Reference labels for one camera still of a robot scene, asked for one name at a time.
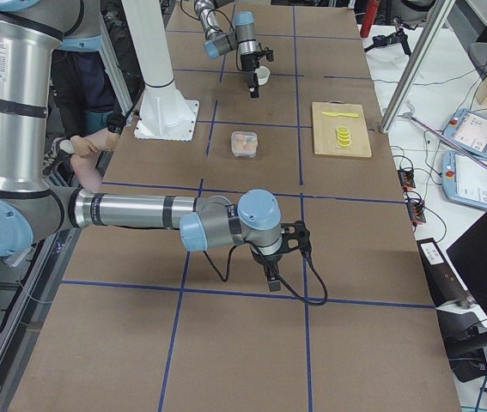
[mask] plastic container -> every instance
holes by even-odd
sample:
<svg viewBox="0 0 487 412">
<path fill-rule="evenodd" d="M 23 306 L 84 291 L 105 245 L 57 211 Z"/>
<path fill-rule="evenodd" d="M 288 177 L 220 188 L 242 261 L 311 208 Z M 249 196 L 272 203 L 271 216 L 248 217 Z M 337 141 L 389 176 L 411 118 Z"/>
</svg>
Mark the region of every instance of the plastic container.
<svg viewBox="0 0 487 412">
<path fill-rule="evenodd" d="M 232 133 L 232 153 L 237 157 L 254 157 L 257 154 L 259 139 L 251 131 Z"/>
<path fill-rule="evenodd" d="M 259 86 L 264 86 L 270 78 L 270 69 L 268 69 L 266 66 L 260 66 L 254 72 L 257 74 Z"/>
</svg>

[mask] white table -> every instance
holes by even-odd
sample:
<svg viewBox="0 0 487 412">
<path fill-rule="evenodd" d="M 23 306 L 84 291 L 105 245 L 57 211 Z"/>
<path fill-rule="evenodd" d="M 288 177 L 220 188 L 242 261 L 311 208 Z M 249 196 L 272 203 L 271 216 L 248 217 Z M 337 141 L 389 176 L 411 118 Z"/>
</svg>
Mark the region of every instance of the white table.
<svg viewBox="0 0 487 412">
<path fill-rule="evenodd" d="M 379 34 L 388 35 L 393 33 L 393 31 L 393 27 L 373 26 L 370 37 L 363 40 L 364 47 L 372 43 L 371 38 L 373 36 Z M 406 32 L 409 35 L 409 43 L 413 50 L 421 29 L 419 28 L 415 32 L 409 30 Z M 391 45 L 369 51 L 367 60 L 371 75 L 375 79 L 375 91 L 380 108 L 384 110 L 388 106 L 396 88 L 396 82 L 407 65 L 408 57 L 403 53 L 400 45 Z M 441 85 L 414 86 L 400 112 L 414 111 L 415 116 L 425 124 L 441 130 L 458 108 L 471 107 L 472 96 L 479 84 L 478 73 L 460 45 L 457 36 L 451 30 L 444 28 L 438 34 L 415 83 L 444 82 L 448 79 L 462 76 L 465 73 L 469 74 Z M 470 87 L 472 87 L 472 91 L 465 99 Z M 484 106 L 480 106 L 474 101 L 472 109 L 483 108 Z M 487 116 L 487 110 L 482 111 L 482 113 Z M 428 134 L 425 142 L 422 129 L 409 120 L 398 118 L 389 131 L 389 137 L 391 145 L 394 146 L 394 155 L 405 155 L 411 159 L 415 168 L 425 170 L 429 170 L 425 163 L 425 158 L 428 158 L 428 163 L 433 165 L 435 170 L 441 170 L 442 154 L 447 150 L 447 147 L 441 145 L 436 155 L 439 141 L 435 136 Z M 399 166 L 400 161 L 402 161 L 402 167 L 409 166 L 409 163 L 401 158 L 396 157 L 394 161 L 396 167 Z M 433 173 L 433 177 L 436 182 L 441 181 L 441 178 L 435 173 Z M 416 191 L 422 197 L 425 197 L 426 206 L 434 210 L 447 224 L 447 234 L 439 242 L 440 248 L 445 251 L 484 212 L 464 205 L 450 203 L 445 198 L 441 186 L 433 184 L 432 180 L 427 185 L 428 179 L 429 175 L 427 173 L 415 172 Z M 417 227 L 415 232 L 416 239 L 430 237 L 436 240 L 440 239 L 444 232 L 442 223 L 429 211 L 426 211 L 426 219 L 426 224 Z M 460 309 L 452 307 L 449 310 L 458 312 Z M 474 307 L 473 311 L 478 318 L 486 318 L 479 307 Z M 462 384 L 455 379 L 461 405 L 474 406 L 476 404 L 481 384 L 482 379 L 475 379 L 466 384 Z M 487 394 L 483 395 L 480 406 L 487 408 Z"/>
</svg>

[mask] robotic arm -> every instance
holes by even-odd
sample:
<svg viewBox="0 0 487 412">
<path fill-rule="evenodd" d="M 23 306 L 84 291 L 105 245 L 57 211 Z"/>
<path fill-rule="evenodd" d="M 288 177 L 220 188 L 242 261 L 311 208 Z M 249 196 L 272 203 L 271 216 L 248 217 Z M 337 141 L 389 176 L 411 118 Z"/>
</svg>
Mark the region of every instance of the robotic arm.
<svg viewBox="0 0 487 412">
<path fill-rule="evenodd" d="M 96 50 L 98 5 L 98 0 L 0 0 L 0 256 L 23 251 L 57 231 L 91 224 L 179 229 L 188 251 L 250 244 L 271 290 L 278 290 L 277 261 L 296 249 L 306 256 L 309 232 L 302 222 L 282 224 L 277 201 L 267 191 L 249 191 L 234 205 L 223 197 L 94 194 L 50 187 L 43 180 L 52 50 L 60 45 Z M 200 15 L 212 23 L 210 13 Z M 246 44 L 242 39 L 253 44 L 251 34 L 243 37 L 243 27 L 239 30 L 239 44 Z M 210 37 L 222 36 L 211 29 Z M 258 59 L 260 53 L 253 53 Z M 290 240 L 297 246 L 289 247 Z"/>
<path fill-rule="evenodd" d="M 263 49 L 255 39 L 254 17 L 250 11 L 241 11 L 235 15 L 235 30 L 224 33 L 220 29 L 215 10 L 233 1 L 196 0 L 194 10 L 205 33 L 204 48 L 209 58 L 219 58 L 237 49 L 241 63 L 240 71 L 245 74 L 251 97 L 257 98 L 259 97 L 259 80 L 255 70 L 260 67 L 259 60 L 264 56 L 266 56 L 266 60 L 273 62 L 274 51 L 268 47 Z"/>
</svg>

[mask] person's hand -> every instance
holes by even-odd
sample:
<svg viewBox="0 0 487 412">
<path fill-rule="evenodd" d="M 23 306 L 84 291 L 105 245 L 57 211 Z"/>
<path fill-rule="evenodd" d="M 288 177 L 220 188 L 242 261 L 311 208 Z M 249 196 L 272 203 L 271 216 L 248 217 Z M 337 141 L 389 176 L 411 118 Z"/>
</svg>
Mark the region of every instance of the person's hand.
<svg viewBox="0 0 487 412">
<path fill-rule="evenodd" d="M 115 148 L 117 147 L 117 142 L 119 141 L 119 138 L 121 135 L 119 133 L 113 133 L 111 131 L 107 131 L 107 136 L 106 136 L 106 146 L 109 150 L 114 151 Z"/>
<path fill-rule="evenodd" d="M 70 142 L 76 155 L 87 157 L 93 153 L 98 153 L 98 149 L 88 139 L 80 136 L 72 136 Z"/>
</svg>

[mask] food container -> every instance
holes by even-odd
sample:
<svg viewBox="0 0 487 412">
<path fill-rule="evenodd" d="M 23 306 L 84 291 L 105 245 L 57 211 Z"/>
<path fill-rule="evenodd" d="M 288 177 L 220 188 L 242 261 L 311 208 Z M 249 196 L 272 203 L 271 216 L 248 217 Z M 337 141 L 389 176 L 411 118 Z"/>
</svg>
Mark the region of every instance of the food container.
<svg viewBox="0 0 487 412">
<path fill-rule="evenodd" d="M 257 154 L 259 140 L 251 131 L 235 131 L 232 133 L 232 153 L 237 157 L 254 157 Z"/>
</svg>

